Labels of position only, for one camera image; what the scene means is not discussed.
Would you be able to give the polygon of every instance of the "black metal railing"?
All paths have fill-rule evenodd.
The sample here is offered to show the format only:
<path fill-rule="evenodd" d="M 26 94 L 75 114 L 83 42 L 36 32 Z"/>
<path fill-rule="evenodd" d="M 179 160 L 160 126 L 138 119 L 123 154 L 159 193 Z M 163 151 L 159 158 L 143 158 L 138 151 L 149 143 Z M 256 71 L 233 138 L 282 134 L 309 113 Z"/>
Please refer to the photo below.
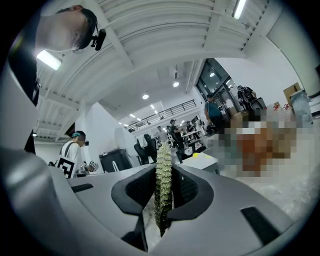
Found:
<path fill-rule="evenodd" d="M 180 105 L 171 107 L 169 109 L 166 109 L 164 111 L 159 112 L 158 114 L 153 114 L 151 116 L 148 116 L 141 121 L 135 122 L 130 124 L 126 129 L 132 133 L 136 130 L 142 129 L 144 127 L 147 127 L 149 125 L 152 125 L 154 123 L 157 123 L 161 121 L 162 119 L 172 117 L 174 115 L 177 115 L 179 113 L 185 112 L 187 110 L 195 108 L 197 105 L 195 103 L 195 100 L 190 100 L 185 103 L 182 103 Z"/>

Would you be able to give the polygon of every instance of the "ear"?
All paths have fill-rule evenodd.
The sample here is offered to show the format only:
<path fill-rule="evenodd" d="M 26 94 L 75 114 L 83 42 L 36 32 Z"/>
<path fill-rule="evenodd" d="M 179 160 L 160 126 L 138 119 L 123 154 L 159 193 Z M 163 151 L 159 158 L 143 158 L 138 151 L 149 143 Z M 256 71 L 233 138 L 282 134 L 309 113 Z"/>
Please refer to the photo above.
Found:
<path fill-rule="evenodd" d="M 82 5 L 73 5 L 70 7 L 70 11 L 80 12 L 84 7 Z"/>

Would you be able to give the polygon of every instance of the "tube light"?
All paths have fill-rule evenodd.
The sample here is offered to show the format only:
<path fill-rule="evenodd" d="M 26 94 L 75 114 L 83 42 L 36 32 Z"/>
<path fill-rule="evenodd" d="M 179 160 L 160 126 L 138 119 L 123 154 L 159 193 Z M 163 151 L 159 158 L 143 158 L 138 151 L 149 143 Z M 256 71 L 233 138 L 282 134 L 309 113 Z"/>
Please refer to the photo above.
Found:
<path fill-rule="evenodd" d="M 57 71 L 61 65 L 61 61 L 53 57 L 46 50 L 40 52 L 36 57 L 43 63 L 47 64 L 50 68 L 54 69 L 55 71 Z"/>
<path fill-rule="evenodd" d="M 239 19 L 241 16 L 242 11 L 244 10 L 245 4 L 247 0 L 238 0 L 237 3 L 235 4 L 235 10 L 233 11 L 232 16 L 235 19 Z"/>

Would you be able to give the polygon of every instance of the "textured green object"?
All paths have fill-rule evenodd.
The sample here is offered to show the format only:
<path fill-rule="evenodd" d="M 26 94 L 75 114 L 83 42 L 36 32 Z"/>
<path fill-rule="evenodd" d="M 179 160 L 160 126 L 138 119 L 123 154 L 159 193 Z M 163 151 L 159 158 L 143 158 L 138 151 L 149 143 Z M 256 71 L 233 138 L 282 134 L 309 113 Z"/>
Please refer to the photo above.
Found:
<path fill-rule="evenodd" d="M 161 237 L 166 232 L 167 212 L 172 209 L 171 151 L 167 143 L 160 147 L 156 159 L 154 217 Z"/>

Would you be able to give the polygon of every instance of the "ceiling light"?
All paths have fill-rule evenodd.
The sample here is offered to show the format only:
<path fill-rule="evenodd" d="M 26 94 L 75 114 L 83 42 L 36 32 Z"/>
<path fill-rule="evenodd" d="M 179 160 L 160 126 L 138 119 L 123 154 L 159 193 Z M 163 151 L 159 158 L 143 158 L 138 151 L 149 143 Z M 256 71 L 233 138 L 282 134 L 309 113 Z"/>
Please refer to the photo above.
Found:
<path fill-rule="evenodd" d="M 58 70 L 58 68 L 61 65 L 61 61 L 58 60 L 56 57 L 53 57 L 46 50 L 43 50 L 42 52 L 40 52 L 36 57 L 54 70 Z"/>
<path fill-rule="evenodd" d="M 247 0 L 237 0 L 235 4 L 235 9 L 233 10 L 232 17 L 235 19 L 239 19 L 241 16 L 242 11 L 244 10 L 245 4 Z"/>

